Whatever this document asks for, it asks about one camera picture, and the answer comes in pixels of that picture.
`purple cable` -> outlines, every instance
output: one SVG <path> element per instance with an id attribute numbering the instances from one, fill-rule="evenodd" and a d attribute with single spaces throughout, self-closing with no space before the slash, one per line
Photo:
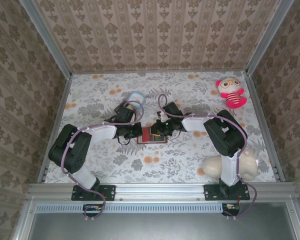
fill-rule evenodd
<path id="1" fill-rule="evenodd" d="M 168 98 L 166 95 L 164 94 L 160 94 L 159 97 L 158 97 L 158 105 L 159 105 L 159 108 L 160 110 L 165 113 L 166 115 L 170 116 L 170 117 L 175 117 L 175 118 L 191 118 L 191 117 L 201 117 L 201 118 L 217 118 L 217 119 L 221 119 L 223 121 L 226 121 L 228 123 L 230 123 L 231 125 L 233 125 L 236 129 L 239 130 L 239 132 L 242 134 L 243 136 L 243 139 L 244 139 L 244 145 L 243 145 L 243 148 L 240 150 L 240 152 L 237 154 L 236 156 L 236 176 L 237 178 L 239 178 L 239 180 L 243 183 L 243 184 L 246 184 L 248 185 L 249 187 L 251 187 L 253 190 L 254 190 L 254 197 L 253 197 L 253 200 L 251 202 L 251 204 L 249 205 L 249 207 L 241 214 L 237 215 L 237 216 L 233 216 L 231 213 L 227 212 L 227 211 L 224 211 L 226 214 L 228 214 L 229 216 L 232 216 L 233 218 L 238 218 L 238 217 L 241 217 L 243 216 L 244 214 L 246 214 L 247 212 L 250 211 L 251 207 L 253 206 L 253 204 L 255 203 L 256 199 L 257 199 L 257 189 L 250 183 L 244 181 L 240 175 L 239 175 L 239 164 L 240 164 L 240 155 L 242 154 L 242 152 L 245 150 L 245 148 L 247 147 L 247 137 L 244 133 L 244 131 L 241 129 L 241 127 L 239 127 L 236 123 L 234 123 L 233 121 L 225 118 L 225 117 L 222 117 L 222 116 L 218 116 L 216 114 L 190 114 L 190 115 L 173 115 L 173 114 L 170 114 L 168 112 L 166 112 L 164 110 L 164 108 L 161 106 L 160 104 L 160 98 L 161 97 L 164 97 L 165 98 L 165 105 L 168 103 Z"/>
<path id="2" fill-rule="evenodd" d="M 68 171 L 65 170 L 65 159 L 66 159 L 66 155 L 67 155 L 67 152 L 70 148 L 70 145 L 72 144 L 72 142 L 74 141 L 74 139 L 76 138 L 76 136 L 82 132 L 82 131 L 85 131 L 85 130 L 89 130 L 89 129 L 94 129 L 94 128 L 97 128 L 97 127 L 101 127 L 101 126 L 114 126 L 114 125 L 133 125 L 133 124 L 136 124 L 138 122 L 140 122 L 140 120 L 143 118 L 144 116 L 144 113 L 145 113 L 145 109 L 144 107 L 142 106 L 142 104 L 138 101 L 127 101 L 124 106 L 126 106 L 127 104 L 129 103 L 137 103 L 141 106 L 141 109 L 142 109 L 142 113 L 140 115 L 140 117 L 133 121 L 133 122 L 128 122 L 128 123 L 112 123 L 112 122 L 104 122 L 104 123 L 99 123 L 99 124 L 96 124 L 96 125 L 91 125 L 91 126 L 85 126 L 85 127 L 82 127 L 80 128 L 78 131 L 76 131 L 73 136 L 70 138 L 69 142 L 66 144 L 66 147 L 64 149 L 64 152 L 63 152 L 63 155 L 62 155 L 62 158 L 61 158 L 61 163 L 60 163 L 60 168 L 61 168 L 61 171 L 63 174 L 66 174 L 72 181 L 75 182 L 75 184 L 77 184 L 80 188 L 82 188 L 83 190 L 87 191 L 87 192 L 90 192 L 90 193 L 94 193 L 94 194 L 97 194 L 98 196 L 100 196 L 102 198 L 102 201 L 103 201 L 103 206 L 102 206 L 102 209 L 100 210 L 100 212 L 95 216 L 95 218 L 99 217 L 100 214 L 104 211 L 105 207 L 106 207 L 106 199 L 105 197 L 100 194 L 99 192 L 97 191 L 94 191 L 94 190 L 91 190 L 91 189 L 88 189 L 84 186 L 82 186 L 73 176 L 71 173 L 69 173 Z"/>

